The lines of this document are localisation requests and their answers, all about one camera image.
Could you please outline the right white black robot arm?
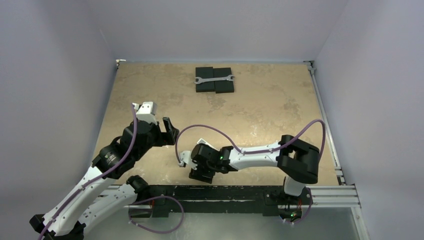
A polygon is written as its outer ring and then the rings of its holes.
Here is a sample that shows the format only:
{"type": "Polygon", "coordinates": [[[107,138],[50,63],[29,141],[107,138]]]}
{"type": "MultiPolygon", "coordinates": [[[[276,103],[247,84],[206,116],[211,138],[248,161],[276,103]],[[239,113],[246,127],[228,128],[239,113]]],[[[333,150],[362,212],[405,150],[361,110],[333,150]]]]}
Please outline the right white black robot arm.
{"type": "Polygon", "coordinates": [[[306,185],[316,184],[319,175],[321,150],[292,135],[263,146],[225,146],[217,150],[200,139],[192,150],[179,153],[181,166],[190,167],[189,178],[212,183],[216,173],[228,174],[247,168],[273,167],[282,170],[286,177],[280,196],[288,204],[294,203],[306,185]]]}

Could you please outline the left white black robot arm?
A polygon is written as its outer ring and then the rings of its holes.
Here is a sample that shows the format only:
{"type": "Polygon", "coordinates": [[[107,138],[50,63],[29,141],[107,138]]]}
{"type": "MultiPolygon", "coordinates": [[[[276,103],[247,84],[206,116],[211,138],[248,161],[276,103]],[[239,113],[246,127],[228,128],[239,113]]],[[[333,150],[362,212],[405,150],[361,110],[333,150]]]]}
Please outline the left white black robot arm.
{"type": "Polygon", "coordinates": [[[134,117],[122,135],[103,147],[72,191],[52,210],[35,214],[29,221],[40,240],[82,240],[101,221],[124,206],[154,203],[164,198],[154,193],[139,175],[129,177],[113,194],[98,196],[134,167],[153,147],[173,146],[180,131],[163,117],[162,132],[155,119],[134,117]]]}

